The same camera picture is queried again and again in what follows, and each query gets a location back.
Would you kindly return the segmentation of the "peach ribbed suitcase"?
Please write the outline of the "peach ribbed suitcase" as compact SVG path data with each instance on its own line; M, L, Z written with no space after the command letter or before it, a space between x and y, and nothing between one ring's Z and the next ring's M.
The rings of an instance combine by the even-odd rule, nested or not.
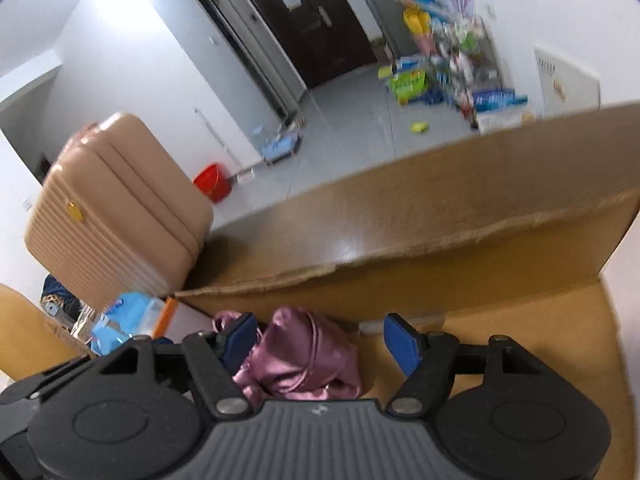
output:
M210 200L137 116L68 140L43 181L27 250L96 311L125 292L182 289L213 222Z

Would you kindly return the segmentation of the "dark brown entrance door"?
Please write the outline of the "dark brown entrance door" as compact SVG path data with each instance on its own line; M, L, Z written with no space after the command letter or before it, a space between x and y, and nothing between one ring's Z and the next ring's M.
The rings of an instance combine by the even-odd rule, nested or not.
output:
M250 0L307 88L376 61L347 0Z

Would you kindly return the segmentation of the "blue wet wipes pack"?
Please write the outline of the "blue wet wipes pack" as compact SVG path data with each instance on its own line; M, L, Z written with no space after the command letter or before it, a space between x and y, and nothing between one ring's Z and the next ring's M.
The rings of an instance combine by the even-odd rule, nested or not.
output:
M120 295L100 314L91 329L90 349L106 356L134 336L154 338L165 303L141 292Z

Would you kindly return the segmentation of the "small blue floor tray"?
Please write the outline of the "small blue floor tray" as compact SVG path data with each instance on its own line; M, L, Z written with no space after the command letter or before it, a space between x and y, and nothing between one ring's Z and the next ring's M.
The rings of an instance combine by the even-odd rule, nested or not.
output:
M262 160L271 166L281 159L295 155L302 144L302 136L297 133L285 133L267 141L261 148Z

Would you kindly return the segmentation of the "green snack bag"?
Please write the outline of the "green snack bag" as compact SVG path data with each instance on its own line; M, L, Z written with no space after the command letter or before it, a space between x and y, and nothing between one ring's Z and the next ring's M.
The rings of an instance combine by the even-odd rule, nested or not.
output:
M428 80L424 70L405 70L390 77L390 92L399 105L419 99L428 90Z

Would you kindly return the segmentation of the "red plastic bucket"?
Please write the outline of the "red plastic bucket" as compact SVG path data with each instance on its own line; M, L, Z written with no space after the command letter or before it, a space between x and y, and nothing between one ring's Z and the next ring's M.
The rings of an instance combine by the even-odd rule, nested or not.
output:
M193 183L214 204L220 203L231 193L231 183L224 166L216 162L202 170Z

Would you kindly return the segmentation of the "red cardboard box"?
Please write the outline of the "red cardboard box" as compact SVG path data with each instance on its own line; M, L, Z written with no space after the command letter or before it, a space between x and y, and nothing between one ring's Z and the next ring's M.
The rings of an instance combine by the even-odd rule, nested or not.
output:
M320 186L216 229L179 299L356 330L396 312L505 334L605 412L639 474L639 107L533 122Z

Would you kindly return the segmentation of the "pink satin pouch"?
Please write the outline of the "pink satin pouch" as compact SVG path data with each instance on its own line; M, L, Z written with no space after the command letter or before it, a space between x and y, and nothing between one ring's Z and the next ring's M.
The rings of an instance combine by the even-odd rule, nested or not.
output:
M362 393L358 349L341 327L298 307L280 307L233 375L251 404L269 398L352 400Z

